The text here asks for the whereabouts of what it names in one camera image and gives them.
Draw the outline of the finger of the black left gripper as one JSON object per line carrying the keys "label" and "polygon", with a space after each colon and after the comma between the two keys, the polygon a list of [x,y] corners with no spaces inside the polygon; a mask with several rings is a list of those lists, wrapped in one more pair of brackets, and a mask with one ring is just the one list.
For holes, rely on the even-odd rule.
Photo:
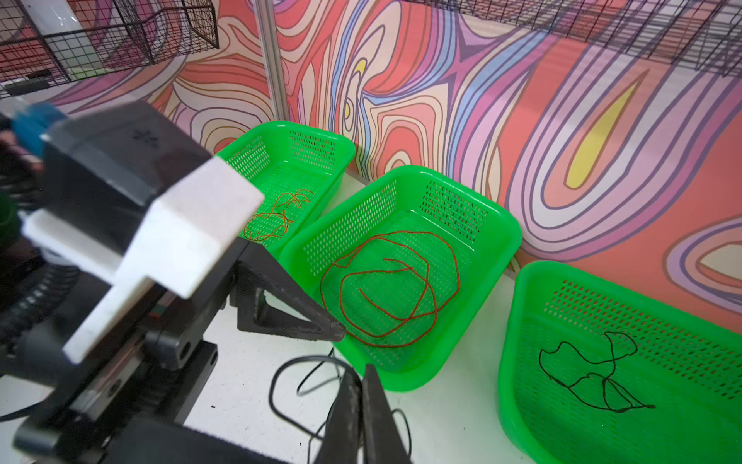
{"label": "finger of the black left gripper", "polygon": [[230,305],[237,328],[309,341],[338,342],[346,328],[315,302],[262,245],[238,240]]}

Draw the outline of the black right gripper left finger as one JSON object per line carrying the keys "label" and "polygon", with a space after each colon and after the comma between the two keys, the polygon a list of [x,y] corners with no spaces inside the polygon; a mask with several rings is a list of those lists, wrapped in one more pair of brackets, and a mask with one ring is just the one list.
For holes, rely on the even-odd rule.
{"label": "black right gripper left finger", "polygon": [[341,379],[325,435],[314,464],[354,464],[361,447],[361,379],[346,371]]}

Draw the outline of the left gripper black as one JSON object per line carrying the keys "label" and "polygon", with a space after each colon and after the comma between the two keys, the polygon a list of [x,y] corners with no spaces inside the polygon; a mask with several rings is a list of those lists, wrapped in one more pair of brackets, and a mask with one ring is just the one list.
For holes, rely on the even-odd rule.
{"label": "left gripper black", "polygon": [[13,448],[34,463],[107,463],[131,421],[182,425],[218,363],[218,346],[204,334],[227,302],[246,247],[236,239],[189,299],[153,285],[74,363],[62,344],[104,290],[100,280],[82,275],[11,358],[13,377],[51,388],[21,413]]}

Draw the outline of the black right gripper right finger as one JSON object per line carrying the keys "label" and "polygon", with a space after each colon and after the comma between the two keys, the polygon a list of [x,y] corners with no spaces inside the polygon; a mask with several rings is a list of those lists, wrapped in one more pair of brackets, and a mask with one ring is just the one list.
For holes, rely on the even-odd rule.
{"label": "black right gripper right finger", "polygon": [[363,462],[392,464],[412,462],[386,399],[374,365],[367,365],[361,384]]}

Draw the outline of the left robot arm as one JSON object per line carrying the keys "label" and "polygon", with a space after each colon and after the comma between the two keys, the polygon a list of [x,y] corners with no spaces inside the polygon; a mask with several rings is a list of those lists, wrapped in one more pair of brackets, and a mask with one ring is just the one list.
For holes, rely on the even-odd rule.
{"label": "left robot arm", "polygon": [[54,384],[14,414],[13,445],[38,463],[262,463],[184,427],[218,358],[203,334],[225,303],[241,331],[338,341],[345,327],[260,244],[240,206],[263,197],[219,158],[194,160],[149,207],[124,254],[45,210],[32,238],[57,252],[1,313],[1,370]]}

